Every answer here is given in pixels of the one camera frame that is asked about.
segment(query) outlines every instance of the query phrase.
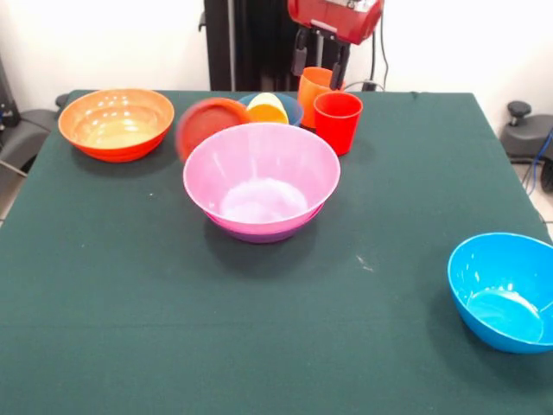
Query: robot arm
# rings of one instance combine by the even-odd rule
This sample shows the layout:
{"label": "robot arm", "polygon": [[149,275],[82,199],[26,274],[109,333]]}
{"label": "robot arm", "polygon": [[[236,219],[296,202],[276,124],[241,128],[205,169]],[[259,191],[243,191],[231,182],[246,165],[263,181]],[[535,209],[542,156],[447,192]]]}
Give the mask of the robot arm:
{"label": "robot arm", "polygon": [[307,59],[309,32],[338,42],[331,89],[338,89],[346,74],[349,48],[367,39],[382,16],[384,0],[288,0],[288,11],[302,27],[296,36],[292,73],[300,76]]}

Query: blue bowl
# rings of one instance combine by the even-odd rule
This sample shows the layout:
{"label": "blue bowl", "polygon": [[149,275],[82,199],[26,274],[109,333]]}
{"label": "blue bowl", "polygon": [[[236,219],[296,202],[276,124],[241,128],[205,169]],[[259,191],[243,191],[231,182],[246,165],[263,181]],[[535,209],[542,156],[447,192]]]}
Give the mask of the blue bowl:
{"label": "blue bowl", "polygon": [[478,235],[451,254],[448,276],[461,318],[483,342],[509,353],[553,350],[553,246]]}
{"label": "blue bowl", "polygon": [[[251,95],[243,97],[239,102],[248,106],[251,101],[256,98],[260,93],[253,93]],[[286,95],[285,93],[274,93],[280,101],[283,103],[284,110],[288,115],[288,122],[290,125],[295,125],[296,127],[300,125],[303,118],[303,108],[297,99]]]}

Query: white wall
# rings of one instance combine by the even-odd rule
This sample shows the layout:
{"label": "white wall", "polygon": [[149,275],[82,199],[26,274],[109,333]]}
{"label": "white wall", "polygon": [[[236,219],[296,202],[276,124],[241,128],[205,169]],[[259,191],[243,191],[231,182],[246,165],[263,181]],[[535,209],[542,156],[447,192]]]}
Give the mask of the white wall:
{"label": "white wall", "polygon": [[0,54],[18,105],[54,107],[73,89],[208,90],[202,11],[202,0],[0,0]]}
{"label": "white wall", "polygon": [[[513,99],[553,113],[551,0],[386,0],[385,7],[389,90],[475,93],[495,131]],[[370,52],[369,42],[352,51],[346,80],[370,72]]]}
{"label": "white wall", "polygon": [[[0,0],[0,53],[20,107],[52,107],[74,88],[208,89],[203,1],[142,3]],[[550,0],[387,0],[388,89],[474,92],[496,131],[511,99],[553,112],[552,17]],[[346,80],[369,65],[366,42]]]}

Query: bowl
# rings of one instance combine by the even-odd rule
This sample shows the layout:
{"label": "bowl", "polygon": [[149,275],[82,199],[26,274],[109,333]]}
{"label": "bowl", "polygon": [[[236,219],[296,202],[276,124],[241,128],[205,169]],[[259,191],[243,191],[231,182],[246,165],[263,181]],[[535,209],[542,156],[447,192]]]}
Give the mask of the bowl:
{"label": "bowl", "polygon": [[194,149],[184,187],[215,223],[232,233],[271,235],[297,229],[338,186],[340,162],[309,131],[251,123],[220,131]]}
{"label": "bowl", "polygon": [[[286,111],[286,115],[288,116],[288,123],[290,125],[298,126],[302,122],[303,118],[303,108],[298,100],[290,97],[289,95],[286,95],[285,93],[273,94],[276,95],[276,97],[280,99],[280,102],[283,103],[284,110]],[[259,93],[247,95],[243,97],[239,102],[241,102],[245,106],[248,106],[258,95]]]}
{"label": "bowl", "polygon": [[478,235],[454,250],[448,278],[461,318],[483,342],[517,354],[553,349],[553,246]]}
{"label": "bowl", "polygon": [[275,242],[281,242],[283,240],[286,240],[288,238],[291,238],[294,236],[300,229],[305,227],[319,212],[322,210],[323,205],[320,205],[311,216],[309,216],[304,223],[300,224],[298,227],[295,227],[293,229],[290,229],[289,231],[284,231],[280,233],[268,233],[268,234],[261,234],[256,235],[253,233],[240,233],[240,232],[234,232],[229,229],[225,229],[223,225],[220,225],[216,218],[211,216],[210,214],[206,213],[207,217],[213,221],[215,225],[220,227],[223,231],[227,232],[229,235],[231,235],[233,238],[240,239],[244,242],[249,242],[251,244],[274,244]]}
{"label": "bowl", "polygon": [[60,115],[58,126],[63,137],[88,156],[123,163],[155,149],[174,117],[173,105],[160,93],[113,89],[76,99]]}

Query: cup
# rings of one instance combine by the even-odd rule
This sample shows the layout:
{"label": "cup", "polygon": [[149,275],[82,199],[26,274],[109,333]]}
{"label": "cup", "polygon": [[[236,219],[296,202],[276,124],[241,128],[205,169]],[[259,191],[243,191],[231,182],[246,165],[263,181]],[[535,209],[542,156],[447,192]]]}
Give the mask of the cup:
{"label": "cup", "polygon": [[363,101],[341,91],[323,93],[315,100],[317,135],[343,156],[352,148],[353,138],[363,112]]}
{"label": "cup", "polygon": [[303,107],[302,125],[315,127],[315,99],[322,93],[330,91],[332,71],[324,67],[306,67],[300,78],[297,100]]}

